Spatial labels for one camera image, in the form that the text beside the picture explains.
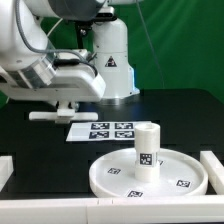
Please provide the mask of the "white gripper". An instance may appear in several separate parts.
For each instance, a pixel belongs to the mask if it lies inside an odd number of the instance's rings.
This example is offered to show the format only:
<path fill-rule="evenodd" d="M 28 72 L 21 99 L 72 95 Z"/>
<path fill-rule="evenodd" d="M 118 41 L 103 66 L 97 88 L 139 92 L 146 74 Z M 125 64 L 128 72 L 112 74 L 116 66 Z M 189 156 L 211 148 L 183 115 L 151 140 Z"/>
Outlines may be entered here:
<path fill-rule="evenodd" d="M 21 88 L 9 81 L 0 82 L 0 91 L 14 100 L 98 102 L 106 84 L 100 74 L 87 65 L 59 67 L 49 86 Z"/>

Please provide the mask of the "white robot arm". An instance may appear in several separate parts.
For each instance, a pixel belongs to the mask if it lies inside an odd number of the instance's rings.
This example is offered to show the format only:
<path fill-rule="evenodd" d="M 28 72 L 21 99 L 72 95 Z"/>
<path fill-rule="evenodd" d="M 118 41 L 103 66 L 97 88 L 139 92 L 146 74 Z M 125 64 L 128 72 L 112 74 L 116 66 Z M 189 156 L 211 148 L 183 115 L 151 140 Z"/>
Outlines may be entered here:
<path fill-rule="evenodd" d="M 93 32 L 93 50 L 57 48 L 44 18 Z M 0 92 L 14 100 L 121 101 L 139 93 L 128 32 L 110 0 L 0 0 Z"/>

